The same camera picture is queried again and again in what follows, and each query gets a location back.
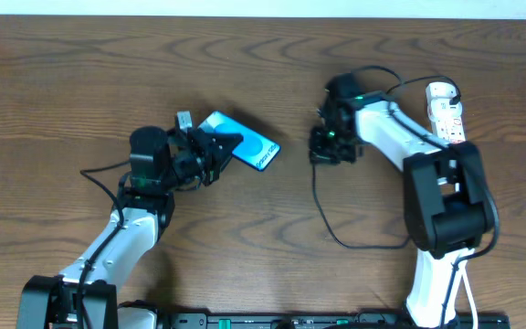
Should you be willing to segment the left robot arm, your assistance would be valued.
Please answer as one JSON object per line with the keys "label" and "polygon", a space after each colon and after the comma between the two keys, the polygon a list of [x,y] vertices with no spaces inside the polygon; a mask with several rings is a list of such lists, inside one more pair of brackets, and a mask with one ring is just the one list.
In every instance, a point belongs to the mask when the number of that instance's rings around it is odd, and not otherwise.
{"label": "left robot arm", "polygon": [[239,133],[155,126],[135,130],[105,229],[53,277],[33,276],[20,298],[19,328],[167,328],[170,317],[117,294],[141,257],[160,240],[174,212],[174,191],[214,183],[242,142]]}

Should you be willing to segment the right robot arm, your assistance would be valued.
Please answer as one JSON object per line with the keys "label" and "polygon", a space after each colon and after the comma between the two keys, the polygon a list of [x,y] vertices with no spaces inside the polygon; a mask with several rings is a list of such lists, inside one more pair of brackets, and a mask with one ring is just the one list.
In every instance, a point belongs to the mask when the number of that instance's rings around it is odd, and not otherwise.
{"label": "right robot arm", "polygon": [[416,270],[402,310],[372,313],[370,320],[336,320],[336,328],[497,328],[497,316],[475,309],[461,316],[458,287],[468,286],[467,264],[492,251],[499,212],[489,191],[478,147],[461,125],[461,92],[443,75],[426,77],[426,129],[410,119],[391,90],[364,90],[354,72],[330,79],[310,131],[313,167],[354,163],[364,145],[381,152],[403,176],[407,241],[417,250]]}

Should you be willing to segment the blue smartphone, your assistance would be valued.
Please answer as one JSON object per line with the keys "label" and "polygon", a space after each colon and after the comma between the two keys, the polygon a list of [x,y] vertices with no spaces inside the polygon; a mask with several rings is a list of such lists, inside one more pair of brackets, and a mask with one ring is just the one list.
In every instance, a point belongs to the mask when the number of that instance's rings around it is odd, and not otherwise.
{"label": "blue smartphone", "polygon": [[253,131],[221,111],[212,112],[199,127],[207,133],[240,134],[243,141],[233,150],[233,156],[262,172],[280,152],[280,145]]}

